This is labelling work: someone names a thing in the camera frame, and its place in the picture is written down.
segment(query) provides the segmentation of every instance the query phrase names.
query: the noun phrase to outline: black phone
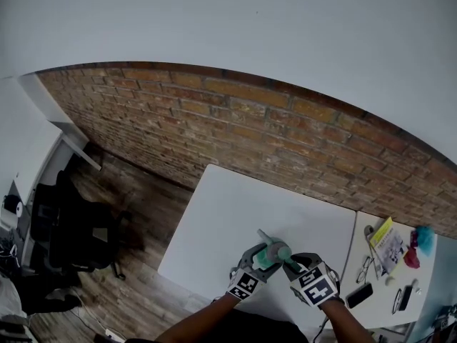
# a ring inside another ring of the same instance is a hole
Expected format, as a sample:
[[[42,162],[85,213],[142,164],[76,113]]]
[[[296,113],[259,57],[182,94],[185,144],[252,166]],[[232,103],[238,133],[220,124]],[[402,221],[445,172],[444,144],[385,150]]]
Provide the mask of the black phone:
[[[365,301],[366,299],[368,299],[372,294],[373,294],[373,287],[371,286],[370,282],[364,284],[362,287],[360,287],[356,291],[351,292],[346,297],[346,302],[348,303],[349,309],[356,307],[362,301]]]
[[[408,306],[409,297],[411,296],[412,291],[413,291],[412,286],[405,287],[405,292],[403,293],[403,296],[401,297],[400,307],[398,308],[398,310],[400,312],[404,311],[406,309],[406,307]]]

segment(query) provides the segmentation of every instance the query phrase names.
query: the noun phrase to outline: dark skin arm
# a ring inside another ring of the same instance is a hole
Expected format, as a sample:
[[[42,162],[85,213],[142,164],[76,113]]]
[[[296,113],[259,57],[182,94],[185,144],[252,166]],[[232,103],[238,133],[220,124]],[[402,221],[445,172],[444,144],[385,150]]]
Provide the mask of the dark skin arm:
[[[231,294],[223,295],[219,300],[196,312],[182,322],[172,326],[156,342],[194,343],[207,335],[238,303]]]
[[[338,343],[374,343],[368,330],[361,326],[347,308],[338,301],[325,301],[322,311],[330,320]]]

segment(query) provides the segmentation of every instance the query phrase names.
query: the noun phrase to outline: person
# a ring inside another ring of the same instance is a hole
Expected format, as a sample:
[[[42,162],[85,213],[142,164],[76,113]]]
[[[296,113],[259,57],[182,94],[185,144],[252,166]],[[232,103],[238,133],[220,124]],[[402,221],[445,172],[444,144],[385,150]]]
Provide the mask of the person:
[[[79,286],[76,272],[65,275],[38,274],[34,276],[0,275],[0,318],[6,315],[26,317],[39,312],[65,312],[80,307],[81,301],[71,294],[65,300],[47,299],[56,289]]]
[[[242,278],[237,279],[236,276],[232,276],[231,283],[225,295],[166,330],[156,338],[155,342],[308,342],[307,338],[295,324],[279,322],[260,315],[235,310],[234,308],[242,299],[246,298],[246,296],[238,298],[236,295],[239,291],[235,290],[235,293],[233,293],[233,286],[240,286],[239,282],[241,280]],[[338,295],[320,303],[319,308],[330,320],[338,343],[375,342],[370,333],[349,312],[343,300]],[[141,342],[150,341],[143,339],[128,339],[126,341],[126,343]]]

